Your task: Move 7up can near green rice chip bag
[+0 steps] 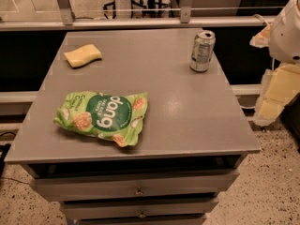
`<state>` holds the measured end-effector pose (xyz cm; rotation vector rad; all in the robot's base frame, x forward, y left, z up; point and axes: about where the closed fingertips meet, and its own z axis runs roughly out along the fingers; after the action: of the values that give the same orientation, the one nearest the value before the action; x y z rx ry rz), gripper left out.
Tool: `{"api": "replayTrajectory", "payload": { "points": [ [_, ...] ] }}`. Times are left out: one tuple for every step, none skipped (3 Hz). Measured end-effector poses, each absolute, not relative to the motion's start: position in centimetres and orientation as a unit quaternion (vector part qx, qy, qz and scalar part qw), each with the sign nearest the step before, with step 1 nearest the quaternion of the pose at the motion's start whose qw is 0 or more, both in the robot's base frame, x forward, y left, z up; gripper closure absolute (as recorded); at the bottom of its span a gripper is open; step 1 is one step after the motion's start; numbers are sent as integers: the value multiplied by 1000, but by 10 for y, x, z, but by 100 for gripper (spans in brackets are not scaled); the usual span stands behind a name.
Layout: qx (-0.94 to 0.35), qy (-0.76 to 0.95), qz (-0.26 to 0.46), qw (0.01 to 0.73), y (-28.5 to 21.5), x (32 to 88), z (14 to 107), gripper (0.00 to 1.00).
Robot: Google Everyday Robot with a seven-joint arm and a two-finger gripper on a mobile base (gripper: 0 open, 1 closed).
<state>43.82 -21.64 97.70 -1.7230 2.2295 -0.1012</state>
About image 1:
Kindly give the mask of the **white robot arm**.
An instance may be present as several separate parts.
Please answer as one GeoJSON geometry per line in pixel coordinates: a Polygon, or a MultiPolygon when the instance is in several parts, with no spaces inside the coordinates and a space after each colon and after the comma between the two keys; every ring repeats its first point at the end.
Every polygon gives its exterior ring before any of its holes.
{"type": "Polygon", "coordinates": [[[300,0],[290,0],[249,44],[267,47],[272,59],[279,61],[278,68],[267,69],[262,75],[255,105],[254,124],[266,127],[300,93],[300,0]]]}

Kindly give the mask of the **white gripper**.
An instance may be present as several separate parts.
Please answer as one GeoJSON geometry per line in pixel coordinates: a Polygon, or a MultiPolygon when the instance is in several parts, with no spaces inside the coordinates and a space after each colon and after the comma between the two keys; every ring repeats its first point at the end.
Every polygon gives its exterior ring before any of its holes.
{"type": "MultiPolygon", "coordinates": [[[[271,25],[255,35],[249,44],[256,48],[269,46],[271,25]]],[[[300,66],[282,63],[272,74],[271,82],[265,93],[265,99],[258,98],[255,105],[253,122],[260,127],[274,123],[289,104],[300,92],[300,66]]]]}

